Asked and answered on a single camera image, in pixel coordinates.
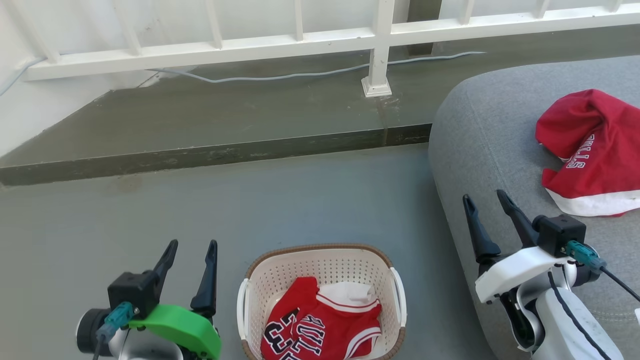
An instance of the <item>cable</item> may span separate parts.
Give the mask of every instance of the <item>cable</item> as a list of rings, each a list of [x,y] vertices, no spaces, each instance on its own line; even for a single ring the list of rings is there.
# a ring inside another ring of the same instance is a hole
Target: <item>cable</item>
[[[415,59],[396,60],[396,61],[390,61],[388,64],[389,65],[397,65],[397,64],[413,63],[413,62],[416,62],[416,61],[449,60],[449,59],[459,58],[460,56],[473,55],[473,54],[485,54],[485,53],[482,52],[482,51],[467,51],[466,53],[460,53],[460,54],[455,54],[455,55],[450,55],[450,56],[432,56],[432,57],[423,57],[423,58],[415,58]],[[369,66],[369,64],[366,63],[366,64],[354,66],[354,67],[348,67],[346,69],[338,69],[338,70],[332,70],[332,71],[327,71],[327,72],[304,72],[304,73],[301,73],[301,74],[270,76],[270,77],[267,77],[267,78],[245,78],[245,77],[240,77],[240,78],[227,78],[227,79],[207,79],[207,78],[203,78],[202,76],[197,76],[197,75],[185,72],[185,71],[171,70],[171,69],[147,69],[147,70],[149,70],[149,71],[158,71],[158,72],[167,72],[169,74],[177,74],[177,75],[182,75],[182,76],[189,76],[190,78],[206,81],[208,83],[220,84],[220,83],[227,83],[229,81],[271,81],[271,80],[283,80],[283,79],[303,78],[303,77],[311,77],[311,76],[327,76],[327,75],[340,74],[342,72],[349,72],[349,71],[353,71],[353,70],[358,70],[358,69],[362,69],[362,68],[368,67],[368,66]]]
[[[607,269],[607,268],[606,268],[606,267],[604,267],[604,266],[601,266],[601,267],[600,267],[600,269],[601,269],[601,271],[602,271],[603,273],[607,274],[607,275],[608,275],[608,276],[609,276],[613,281],[617,282],[617,283],[618,283],[618,285],[622,286],[622,288],[623,288],[624,290],[626,290],[628,293],[630,293],[630,294],[631,294],[631,296],[633,296],[634,298],[636,298],[636,300],[640,301],[640,296],[638,296],[638,294],[636,294],[636,292],[635,292],[635,291],[631,290],[631,288],[629,288],[629,287],[627,286],[627,284],[625,284],[625,283],[624,283],[622,280],[620,280],[617,276],[613,275],[613,274],[609,271],[609,269]]]
[[[7,80],[7,82],[5,83],[5,85],[0,88],[0,96],[4,95],[4,93],[9,90],[9,88],[11,86],[13,86],[13,84],[15,84],[16,81],[18,81],[18,79],[22,76],[22,74],[24,74],[25,71],[27,71],[28,68],[36,65],[37,63],[41,63],[43,61],[45,61],[47,58],[35,58],[31,61],[29,61],[28,63],[24,64],[22,66],[22,68],[20,69],[20,71],[18,71],[18,73],[16,73],[16,75],[13,78],[10,78],[9,80]]]
[[[93,360],[98,360],[100,357],[100,350],[102,349],[102,344],[106,342],[106,338],[104,335],[98,337],[98,345],[95,346],[95,351],[93,352]]]
[[[560,305],[562,305],[562,308],[564,309],[565,313],[571,318],[571,321],[573,321],[573,324],[576,326],[576,328],[578,328],[578,330],[582,333],[582,335],[584,335],[584,337],[587,339],[589,344],[591,344],[591,346],[598,351],[600,356],[602,356],[605,360],[611,360],[611,358],[607,355],[607,353],[605,353],[604,350],[602,350],[602,348],[598,346],[598,344],[595,341],[593,341],[589,333],[584,330],[582,325],[580,325],[580,323],[578,322],[578,319],[576,319],[573,313],[571,312],[571,309],[569,309],[569,306],[564,302],[564,299],[562,298],[562,296],[560,296],[560,291],[558,291],[558,287],[556,286],[556,282],[554,281],[554,276],[551,274],[551,271],[549,271],[547,275],[549,276],[549,282],[551,283],[551,288],[554,290],[554,293],[556,293],[556,298],[558,299],[558,302],[560,302]]]

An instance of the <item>gray floor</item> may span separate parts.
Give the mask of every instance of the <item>gray floor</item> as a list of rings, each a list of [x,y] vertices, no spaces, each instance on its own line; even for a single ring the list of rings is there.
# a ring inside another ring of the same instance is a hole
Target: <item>gray floor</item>
[[[323,78],[209,84],[172,78],[111,92],[0,158],[0,167],[136,152],[429,124],[460,81],[532,63],[640,54],[640,26],[437,43],[434,55],[486,54],[389,67],[393,95],[367,99],[362,69]],[[392,49],[392,60],[406,49]],[[368,52],[203,66],[208,78],[323,72],[367,63]]]
[[[493,359],[438,200],[426,144],[5,188],[0,192],[0,357],[88,359],[79,317],[106,286],[179,239],[162,301],[187,306],[219,241],[223,360],[244,358],[237,288],[269,250],[362,242],[389,255],[408,301],[399,360]]]

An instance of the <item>white plastic basket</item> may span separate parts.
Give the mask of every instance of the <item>white plastic basket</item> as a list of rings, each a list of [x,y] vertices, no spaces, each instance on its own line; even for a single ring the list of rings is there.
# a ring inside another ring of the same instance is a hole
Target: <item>white plastic basket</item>
[[[260,341],[267,318],[297,277],[313,276],[318,285],[342,281],[373,285],[382,304],[382,335],[362,360],[390,359],[404,341],[406,298],[400,275],[380,250],[362,244],[292,247],[262,255],[253,262],[240,285],[237,326],[244,352],[262,359]]]

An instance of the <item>gray fabric cushion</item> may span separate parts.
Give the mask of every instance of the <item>gray fabric cushion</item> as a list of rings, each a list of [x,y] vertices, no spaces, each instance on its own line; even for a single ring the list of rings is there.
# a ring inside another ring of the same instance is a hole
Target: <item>gray fabric cushion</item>
[[[559,169],[562,163],[535,141],[537,119],[558,98],[589,88],[640,107],[638,79],[640,56],[499,70],[460,83],[436,115],[429,159],[478,317],[500,360],[527,356],[516,349],[502,306],[480,304],[477,299],[474,281],[478,267],[462,195],[472,196],[502,253],[517,251],[521,246],[518,235],[501,210],[496,189],[505,189],[530,219],[561,213],[540,185],[542,169]],[[611,271],[640,291],[640,210],[619,218],[578,219],[587,224],[586,243],[608,260]],[[640,358],[640,325],[634,316],[640,304],[604,274],[574,291],[625,358]]]

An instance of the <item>robotic arm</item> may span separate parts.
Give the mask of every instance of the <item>robotic arm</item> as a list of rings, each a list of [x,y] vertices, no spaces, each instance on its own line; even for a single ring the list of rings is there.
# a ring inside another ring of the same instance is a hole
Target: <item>robotic arm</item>
[[[91,309],[80,319],[76,342],[81,352],[94,354],[94,359],[97,356],[121,360],[220,358],[220,336],[212,322],[216,314],[218,244],[215,240],[209,244],[206,268],[191,300],[191,310],[160,304],[164,279],[177,249],[178,241],[171,241],[153,270],[141,274],[125,272],[109,285],[111,309]],[[122,320],[124,326],[113,327],[112,319],[116,320],[114,323]]]
[[[463,197],[479,264],[476,293],[480,301],[500,300],[518,348],[530,352],[534,360],[623,359],[571,291],[597,280],[606,265],[584,245],[586,225],[567,215],[540,215],[532,223],[503,190],[497,195],[522,242],[522,248],[511,255],[501,254],[480,222],[476,205],[468,195]]]

